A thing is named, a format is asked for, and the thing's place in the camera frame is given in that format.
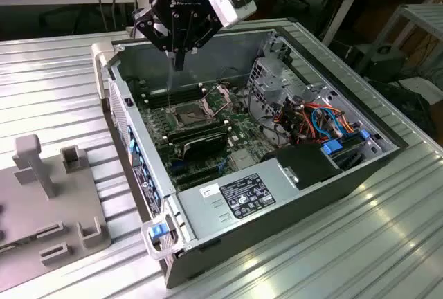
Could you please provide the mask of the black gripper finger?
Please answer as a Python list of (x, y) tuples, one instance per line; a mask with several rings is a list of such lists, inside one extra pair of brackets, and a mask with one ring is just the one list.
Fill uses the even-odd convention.
[(186, 53), (201, 48), (222, 27), (214, 12), (191, 12), (184, 40), (179, 50), (179, 70), (182, 71)]
[(181, 52), (173, 48), (172, 33), (161, 23), (150, 8), (133, 11), (135, 29), (151, 42), (160, 52), (165, 53), (174, 71), (181, 70)]

